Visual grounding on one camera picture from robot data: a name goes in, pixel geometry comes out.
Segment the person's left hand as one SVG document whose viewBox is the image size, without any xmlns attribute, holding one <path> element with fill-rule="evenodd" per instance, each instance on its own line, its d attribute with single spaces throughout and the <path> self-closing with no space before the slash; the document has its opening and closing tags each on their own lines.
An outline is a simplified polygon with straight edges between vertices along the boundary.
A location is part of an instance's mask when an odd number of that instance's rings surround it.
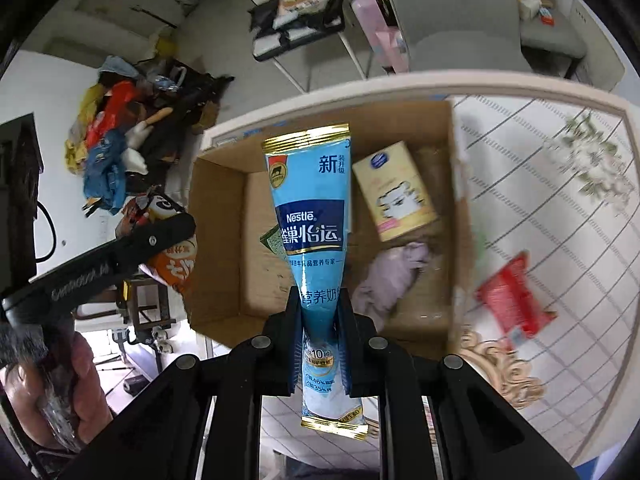
<svg viewBox="0 0 640 480">
<path fill-rule="evenodd" d="M 74 336 L 72 364 L 77 375 L 73 388 L 73 411 L 79 419 L 76 434 L 83 444 L 89 444 L 113 420 L 113 416 L 93 363 L 91 347 L 81 333 Z M 26 434 L 35 444 L 62 450 L 37 406 L 43 395 L 38 370 L 30 364 L 6 366 L 1 371 L 1 382 Z"/>
</svg>

